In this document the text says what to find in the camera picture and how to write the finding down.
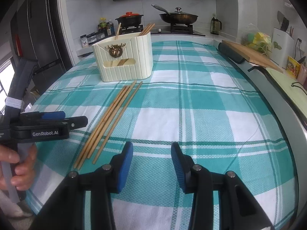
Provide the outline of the person's left hand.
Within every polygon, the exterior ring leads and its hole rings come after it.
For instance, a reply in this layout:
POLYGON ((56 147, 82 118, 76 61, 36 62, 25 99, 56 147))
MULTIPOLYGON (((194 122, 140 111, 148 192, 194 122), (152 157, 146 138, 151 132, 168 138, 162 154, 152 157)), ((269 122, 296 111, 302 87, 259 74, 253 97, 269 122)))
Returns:
POLYGON ((36 162, 37 148, 33 144, 28 150, 28 156, 22 162, 17 152, 9 149, 8 147, 1 145, 1 161, 8 163, 18 163, 15 167, 15 176, 10 180, 11 184, 16 187, 18 191, 28 190, 35 178, 34 165, 36 162))

